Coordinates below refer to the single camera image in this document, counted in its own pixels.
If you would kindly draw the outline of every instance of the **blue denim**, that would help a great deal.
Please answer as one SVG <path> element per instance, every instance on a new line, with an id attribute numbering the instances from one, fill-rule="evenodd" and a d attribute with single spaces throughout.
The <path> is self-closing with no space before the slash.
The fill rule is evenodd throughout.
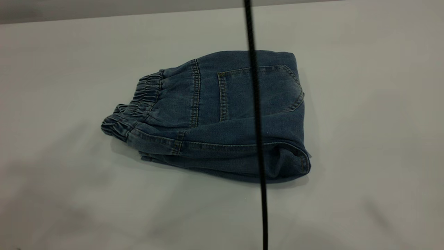
<path id="1" fill-rule="evenodd" d="M 257 51 L 268 183 L 310 171 L 304 147 L 304 93 L 296 59 Z M 217 52 L 142 77 L 133 100 L 102 123 L 105 134 L 143 160 L 259 182 L 247 51 Z"/>

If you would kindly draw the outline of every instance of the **contrast stitching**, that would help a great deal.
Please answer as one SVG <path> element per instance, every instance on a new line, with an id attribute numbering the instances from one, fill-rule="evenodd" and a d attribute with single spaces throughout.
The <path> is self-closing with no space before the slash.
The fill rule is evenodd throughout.
<path id="1" fill-rule="evenodd" d="M 293 105 L 291 105 L 290 107 L 288 107 L 288 108 L 286 108 L 286 109 L 284 109 L 284 110 L 282 110 L 281 112 L 278 112 L 278 113 L 292 112 L 292 111 L 298 109 L 299 106 L 301 106 L 301 104 L 304 101 L 304 96 L 305 96 L 305 93 L 301 92 L 301 94 L 299 94 L 298 98 L 293 103 Z"/>
<path id="2" fill-rule="evenodd" d="M 182 131 L 181 133 L 178 134 L 177 139 L 171 139 L 171 138 L 167 138 L 167 137 L 162 137 L 162 136 L 156 136 L 156 135 L 150 135 L 147 134 L 146 132 L 143 132 L 142 130 L 139 130 L 138 128 L 134 128 L 131 130 L 131 133 L 138 133 L 135 134 L 136 136 L 140 137 L 143 140 L 146 141 L 152 141 L 152 142 L 156 142 L 162 145 L 166 145 L 166 146 L 171 146 L 172 143 L 174 143 L 173 145 L 173 155 L 178 155 L 180 153 L 180 151 L 182 150 L 182 146 L 183 143 L 188 143 L 190 144 L 190 146 L 194 149 L 199 149 L 202 151 L 215 151 L 215 152 L 222 152 L 222 151 L 233 151 L 233 152 L 240 152 L 240 151 L 247 151 L 247 150 L 255 150 L 256 149 L 256 145 L 255 144 L 245 144 L 245 145 L 239 145 L 239 144 L 215 144 L 215 143 L 205 143 L 205 142 L 197 142 L 197 141 L 184 141 L 184 137 L 185 137 L 185 133 L 186 130 Z M 303 162 L 304 162 L 304 170 L 308 171 L 309 168 L 309 157 L 308 155 L 299 147 L 294 146 L 290 143 L 287 142 L 266 142 L 263 145 L 264 146 L 268 146 L 268 145 L 277 145 L 277 144 L 285 144 L 288 145 L 290 147 L 295 148 L 297 151 L 299 151 L 300 153 L 302 153 L 303 156 Z"/>
<path id="3" fill-rule="evenodd" d="M 199 95 L 200 95 L 200 71 L 197 63 L 197 59 L 192 62 L 193 66 L 193 79 L 194 79 L 194 89 L 193 89 L 193 104 L 191 106 L 191 118 L 190 127 L 197 127 L 198 117 L 199 117 Z"/>
<path id="4" fill-rule="evenodd" d="M 177 134 L 177 138 L 174 141 L 174 146 L 173 146 L 173 152 L 172 152 L 173 155 L 179 155 L 180 150 L 182 150 L 182 143 L 183 143 L 183 138 L 185 137 L 185 132 L 186 130 L 180 131 Z"/>
<path id="5" fill-rule="evenodd" d="M 219 121 L 225 121 L 228 117 L 228 98 L 226 94 L 226 79 L 225 73 L 218 73 L 219 92 L 220 92 L 220 119 Z"/>
<path id="6" fill-rule="evenodd" d="M 269 66 L 259 66 L 258 69 L 263 71 L 267 68 L 278 68 L 281 67 L 282 65 L 269 65 Z M 249 70 L 251 68 L 242 68 L 242 69 L 233 69 L 233 70 L 229 70 L 229 71 L 224 71 L 224 72 L 220 72 L 221 74 L 226 74 L 226 73 L 237 73 L 237 71 L 239 71 L 239 73 L 241 73 L 241 71 L 245 71 L 245 70 Z"/>
<path id="7" fill-rule="evenodd" d="M 297 84 L 301 85 L 299 79 L 287 65 L 281 65 L 281 67 L 296 81 Z"/>

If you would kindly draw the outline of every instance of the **pocket stitching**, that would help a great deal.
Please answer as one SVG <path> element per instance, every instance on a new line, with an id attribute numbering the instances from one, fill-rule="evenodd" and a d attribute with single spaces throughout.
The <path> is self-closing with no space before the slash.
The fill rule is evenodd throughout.
<path id="1" fill-rule="evenodd" d="M 228 97 L 226 94 L 225 73 L 218 73 L 219 93 L 220 93 L 220 118 L 219 122 L 228 120 Z"/>
<path id="2" fill-rule="evenodd" d="M 229 70 L 229 71 L 224 71 L 224 72 L 218 73 L 219 91 L 220 91 L 220 119 L 219 119 L 219 121 L 228 120 L 228 97 L 227 97 L 227 93 L 226 93 L 227 86 L 226 86 L 225 75 L 226 74 L 236 75 L 236 74 L 243 73 L 244 71 L 250 70 L 250 69 L 251 69 L 251 67 L 242 68 L 242 69 L 234 69 L 234 70 Z M 258 67 L 259 71 L 265 71 L 266 69 L 271 69 L 271 70 L 277 69 L 277 70 L 281 70 L 281 71 L 286 72 L 294 80 L 294 82 L 298 85 L 298 87 L 301 90 L 301 93 L 299 94 L 299 96 L 296 98 L 295 102 L 291 106 L 283 109 L 282 111 L 277 111 L 274 114 L 292 112 L 292 111 L 298 109 L 304 100 L 305 93 L 302 90 L 301 83 L 299 82 L 299 79 L 296 77 L 296 75 L 293 73 L 293 71 L 287 65 L 270 65 L 270 66 L 259 66 Z"/>

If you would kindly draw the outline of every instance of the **black cable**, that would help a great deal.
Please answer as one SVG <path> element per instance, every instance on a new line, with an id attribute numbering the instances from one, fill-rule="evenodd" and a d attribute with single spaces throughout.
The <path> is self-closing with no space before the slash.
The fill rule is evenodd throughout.
<path id="1" fill-rule="evenodd" d="M 262 125 L 261 125 L 261 103 L 259 95 L 258 60 L 254 47 L 253 18 L 251 14 L 250 0 L 244 0 L 245 18 L 248 33 L 248 48 L 250 55 L 251 77 L 253 79 L 254 95 L 254 122 L 256 127 L 256 145 L 258 147 L 259 175 L 261 179 L 261 201 L 262 201 L 262 239 L 263 250 L 268 249 L 268 214 L 267 214 L 267 187 L 265 179 L 264 152 L 262 148 Z"/>

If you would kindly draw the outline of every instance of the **white surface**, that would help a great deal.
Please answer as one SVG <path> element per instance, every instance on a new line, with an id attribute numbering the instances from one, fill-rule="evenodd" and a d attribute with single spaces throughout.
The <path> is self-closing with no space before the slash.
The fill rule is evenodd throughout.
<path id="1" fill-rule="evenodd" d="M 255 9 L 296 55 L 312 172 L 270 185 L 270 249 L 443 249 L 444 3 Z M 0 248 L 260 249 L 257 185 L 141 162 L 100 123 L 137 79 L 246 49 L 242 9 L 0 26 Z"/>

